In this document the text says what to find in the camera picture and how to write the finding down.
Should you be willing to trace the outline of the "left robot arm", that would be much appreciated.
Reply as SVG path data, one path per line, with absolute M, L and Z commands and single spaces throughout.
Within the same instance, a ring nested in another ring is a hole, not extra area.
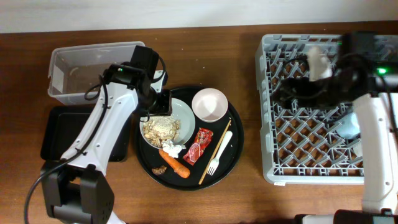
M 99 76 L 97 102 L 78 137 L 59 161 L 44 163 L 32 189 L 41 185 L 50 218 L 64 223 L 122 223 L 105 175 L 109 157 L 126 121 L 170 115 L 167 73 L 156 77 L 163 59 L 137 46 L 130 61 L 112 64 Z

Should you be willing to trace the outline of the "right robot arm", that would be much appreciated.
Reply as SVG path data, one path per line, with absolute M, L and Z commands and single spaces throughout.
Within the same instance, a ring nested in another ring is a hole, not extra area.
M 307 78 L 287 78 L 272 95 L 283 108 L 327 109 L 351 103 L 356 114 L 364 166 L 362 209 L 306 215 L 303 223 L 397 223 L 397 59 L 383 59 L 373 32 L 340 37 L 330 63 L 318 47 L 303 57 Z

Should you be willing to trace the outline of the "white tissue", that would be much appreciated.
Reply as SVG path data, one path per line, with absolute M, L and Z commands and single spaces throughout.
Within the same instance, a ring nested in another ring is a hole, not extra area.
M 178 158 L 179 153 L 186 149 L 185 145 L 175 145 L 170 139 L 162 141 L 162 150 L 170 157 Z

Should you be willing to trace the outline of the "blue plastic cup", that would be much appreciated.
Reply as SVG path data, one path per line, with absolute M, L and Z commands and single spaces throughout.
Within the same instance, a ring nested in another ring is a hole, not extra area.
M 354 112 L 345 115 L 336 124 L 339 124 L 336 132 L 345 139 L 354 139 L 360 134 L 358 119 Z

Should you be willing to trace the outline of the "white pink bowl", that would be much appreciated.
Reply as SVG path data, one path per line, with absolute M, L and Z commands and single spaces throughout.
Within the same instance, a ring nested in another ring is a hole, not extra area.
M 204 88 L 194 95 L 192 110 L 200 120 L 214 123 L 226 114 L 228 100 L 221 91 L 215 88 Z

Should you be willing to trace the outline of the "small white cup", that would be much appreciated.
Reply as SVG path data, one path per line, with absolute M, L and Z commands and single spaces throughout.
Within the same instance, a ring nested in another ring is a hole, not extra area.
M 363 157 L 363 148 L 361 142 L 358 142 L 353 146 L 353 152 L 357 157 Z

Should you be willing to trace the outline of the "red snack wrapper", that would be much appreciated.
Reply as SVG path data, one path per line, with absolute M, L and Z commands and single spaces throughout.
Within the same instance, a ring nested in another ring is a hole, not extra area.
M 193 144 L 190 146 L 183 159 L 190 165 L 194 165 L 196 161 L 203 155 L 205 149 L 211 142 L 213 131 L 205 128 L 199 128 L 195 136 Z

